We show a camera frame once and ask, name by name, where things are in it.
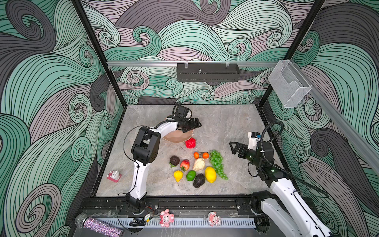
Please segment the red fake apple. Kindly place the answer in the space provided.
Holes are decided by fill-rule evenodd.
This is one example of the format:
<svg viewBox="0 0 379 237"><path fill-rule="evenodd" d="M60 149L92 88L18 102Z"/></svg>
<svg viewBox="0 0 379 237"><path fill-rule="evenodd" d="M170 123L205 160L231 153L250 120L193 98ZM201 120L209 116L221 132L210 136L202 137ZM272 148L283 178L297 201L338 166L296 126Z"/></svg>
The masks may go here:
<svg viewBox="0 0 379 237"><path fill-rule="evenodd" d="M196 147L196 140L194 138L190 138L185 142L185 145L188 149L193 149Z"/></svg>

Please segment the pink scalloped fruit bowl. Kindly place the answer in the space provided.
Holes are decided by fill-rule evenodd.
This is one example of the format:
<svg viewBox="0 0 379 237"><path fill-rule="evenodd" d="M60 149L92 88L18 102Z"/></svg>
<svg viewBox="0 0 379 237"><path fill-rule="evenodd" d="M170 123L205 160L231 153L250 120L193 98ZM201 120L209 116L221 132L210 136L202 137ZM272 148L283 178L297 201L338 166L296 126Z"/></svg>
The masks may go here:
<svg viewBox="0 0 379 237"><path fill-rule="evenodd" d="M176 130L164 136L163 139L171 143L183 143L189 140L190 138L192 138L193 133L194 133L194 129L188 132L182 132L181 130Z"/></svg>

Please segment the yellow lemon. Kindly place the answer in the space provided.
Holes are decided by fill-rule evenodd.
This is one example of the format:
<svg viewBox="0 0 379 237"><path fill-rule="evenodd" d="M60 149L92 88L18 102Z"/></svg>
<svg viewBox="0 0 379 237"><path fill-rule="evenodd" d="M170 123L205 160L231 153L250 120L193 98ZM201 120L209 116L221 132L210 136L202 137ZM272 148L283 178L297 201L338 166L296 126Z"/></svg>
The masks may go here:
<svg viewBox="0 0 379 237"><path fill-rule="evenodd" d="M207 167L205 170L205 178L209 183L214 183L217 179L216 171L213 167Z"/></svg>

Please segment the cream fake garlic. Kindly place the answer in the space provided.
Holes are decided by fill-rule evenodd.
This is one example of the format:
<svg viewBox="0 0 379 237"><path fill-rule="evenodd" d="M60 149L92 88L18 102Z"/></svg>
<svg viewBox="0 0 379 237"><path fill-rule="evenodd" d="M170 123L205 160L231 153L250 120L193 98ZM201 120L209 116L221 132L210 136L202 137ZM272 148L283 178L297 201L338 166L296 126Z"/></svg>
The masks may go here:
<svg viewBox="0 0 379 237"><path fill-rule="evenodd" d="M194 171L201 171L205 168L205 160L203 158L198 158L195 160L192 169Z"/></svg>

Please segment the dark avocado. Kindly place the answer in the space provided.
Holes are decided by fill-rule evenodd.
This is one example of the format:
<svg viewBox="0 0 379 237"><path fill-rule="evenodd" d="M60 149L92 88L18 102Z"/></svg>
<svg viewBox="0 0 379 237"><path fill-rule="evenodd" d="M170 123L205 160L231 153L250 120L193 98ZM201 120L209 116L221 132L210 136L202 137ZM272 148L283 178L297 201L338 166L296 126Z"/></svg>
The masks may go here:
<svg viewBox="0 0 379 237"><path fill-rule="evenodd" d="M193 181L193 186L195 187L195 188L199 188L199 187L201 187L202 185L204 185L204 183L205 183L205 180L206 180L206 178L205 178L205 175L204 174L198 174L196 177L195 177L195 179L194 179L194 181Z"/></svg>

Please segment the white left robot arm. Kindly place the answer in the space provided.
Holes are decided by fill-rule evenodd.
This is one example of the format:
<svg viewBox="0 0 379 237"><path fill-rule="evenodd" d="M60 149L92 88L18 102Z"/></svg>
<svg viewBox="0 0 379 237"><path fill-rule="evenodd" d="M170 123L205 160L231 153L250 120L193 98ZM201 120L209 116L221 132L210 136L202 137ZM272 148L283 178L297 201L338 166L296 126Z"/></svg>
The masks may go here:
<svg viewBox="0 0 379 237"><path fill-rule="evenodd" d="M199 127L198 118L168 118L155 127L141 126L131 147L134 173L132 186L125 195L126 203L133 211L139 213L145 208L149 168L158 156L161 138L177 130L186 133Z"/></svg>

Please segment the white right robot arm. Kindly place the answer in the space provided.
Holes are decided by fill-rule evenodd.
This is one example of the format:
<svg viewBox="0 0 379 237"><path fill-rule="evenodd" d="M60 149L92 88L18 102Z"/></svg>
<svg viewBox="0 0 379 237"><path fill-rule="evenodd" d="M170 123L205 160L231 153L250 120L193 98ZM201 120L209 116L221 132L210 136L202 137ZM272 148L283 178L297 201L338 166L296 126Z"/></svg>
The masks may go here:
<svg viewBox="0 0 379 237"><path fill-rule="evenodd" d="M254 165L258 177L270 191L253 194L252 208L268 216L287 237L331 237L330 229L322 223L296 190L292 181L274 166L274 149L268 142L258 142L256 149L230 142L231 151Z"/></svg>

